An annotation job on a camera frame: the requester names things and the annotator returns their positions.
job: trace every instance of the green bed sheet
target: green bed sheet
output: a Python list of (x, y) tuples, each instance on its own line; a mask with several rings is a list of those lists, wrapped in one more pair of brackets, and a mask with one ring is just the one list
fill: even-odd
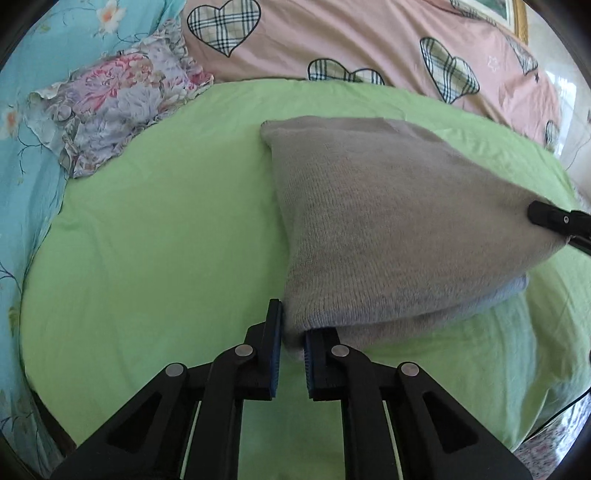
[[(259, 126), (300, 115), (419, 124), (501, 177), (577, 208), (549, 153), (441, 102), (343, 82), (213, 86), (94, 176), (68, 183), (28, 273), (25, 370), (77, 443), (170, 362), (210, 362), (240, 343), (269, 298), (281, 297), (288, 245)], [(513, 449), (591, 384), (590, 267), (567, 247), (494, 309), (367, 353), (417, 362)], [(240, 477), (344, 478), (339, 405), (308, 400), (303, 364), (281, 361), (278, 398), (245, 406)]]

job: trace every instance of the plaid heart print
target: plaid heart print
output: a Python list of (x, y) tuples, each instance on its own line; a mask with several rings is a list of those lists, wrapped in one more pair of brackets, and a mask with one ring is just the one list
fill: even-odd
[(385, 85), (382, 76), (373, 69), (348, 71), (338, 61), (332, 59), (316, 59), (308, 65), (308, 80), (343, 80), (352, 83), (373, 83)]
[(190, 32), (205, 45), (229, 57), (261, 19), (256, 0), (229, 0), (220, 8), (200, 5), (187, 17)]
[(521, 44), (516, 39), (514, 39), (510, 35), (505, 35), (505, 38), (507, 39), (507, 42), (509, 42), (509, 45), (511, 45), (511, 48), (515, 52), (515, 55), (517, 55), (517, 60), (519, 60), (519, 64), (523, 69), (523, 75), (527, 75), (529, 72), (537, 70), (539, 66), (538, 61), (535, 58), (533, 58), (530, 55), (530, 53), (525, 48), (523, 48), (523, 46), (521, 46)]
[(482, 20), (484, 22), (488, 22), (494, 27), (497, 26), (497, 23), (491, 18), (484, 14), (481, 14), (476, 8), (472, 8), (469, 5), (466, 5), (458, 0), (451, 0), (452, 7), (455, 8), (458, 12), (460, 12), (464, 17), (471, 18), (473, 20)]
[(430, 37), (421, 39), (421, 52), (431, 78), (446, 103), (480, 92), (480, 83), (470, 66), (461, 58), (452, 57), (437, 40)]
[(560, 136), (560, 128), (552, 120), (546, 124), (546, 150), (554, 153)]

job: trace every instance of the bedding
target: bedding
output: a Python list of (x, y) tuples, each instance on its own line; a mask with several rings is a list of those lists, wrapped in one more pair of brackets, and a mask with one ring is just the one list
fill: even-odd
[(436, 98), (554, 148), (560, 106), (529, 49), (456, 0), (188, 0), (190, 55), (216, 80), (367, 82)]
[(25, 273), (60, 209), (67, 176), (22, 123), (27, 95), (136, 43), (182, 7), (180, 0), (60, 0), (0, 72), (0, 432), (42, 476), (61, 453), (22, 373), (20, 306)]
[(92, 175), (133, 137), (213, 83), (189, 57), (180, 22), (29, 95), (25, 120), (72, 177)]
[[(346, 82), (214, 85), (97, 174), (68, 183), (27, 275), (24, 368), (77, 443), (168, 363), (202, 364), (240, 343), (268, 299), (281, 297), (288, 244), (259, 126), (302, 115), (412, 122), (500, 177), (577, 208), (550, 153), (443, 102)], [(591, 384), (590, 266), (565, 248), (490, 311), (366, 352), (422, 365), (515, 449)], [(247, 403), (243, 422), (241, 478), (342, 478), (340, 408), (307, 399), (303, 366), (289, 356), (278, 398)]]
[(554, 472), (583, 430), (590, 413), (591, 396), (587, 394), (515, 451), (533, 480), (546, 480)]

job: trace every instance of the pink duvet cover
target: pink duvet cover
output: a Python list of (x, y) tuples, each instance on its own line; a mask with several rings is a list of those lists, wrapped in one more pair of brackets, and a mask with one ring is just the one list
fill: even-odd
[(218, 82), (394, 86), (548, 148), (558, 135), (556, 91), (529, 50), (457, 0), (187, 0), (183, 16), (189, 53)]

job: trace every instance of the light blue sheet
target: light blue sheet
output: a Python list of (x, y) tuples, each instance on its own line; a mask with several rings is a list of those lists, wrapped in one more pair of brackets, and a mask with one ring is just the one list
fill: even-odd
[[(20, 362), (22, 283), (33, 255), (61, 207), (66, 176), (55, 156), (20, 122), (28, 94), (68, 77), (103, 53), (114, 53), (175, 18), (184, 0), (119, 0), (118, 29), (99, 33), (107, 0), (60, 0), (22, 39), (0, 72), (0, 432), (44, 477), (62, 460), (41, 422)], [(67, 291), (55, 285), (56, 295)]]

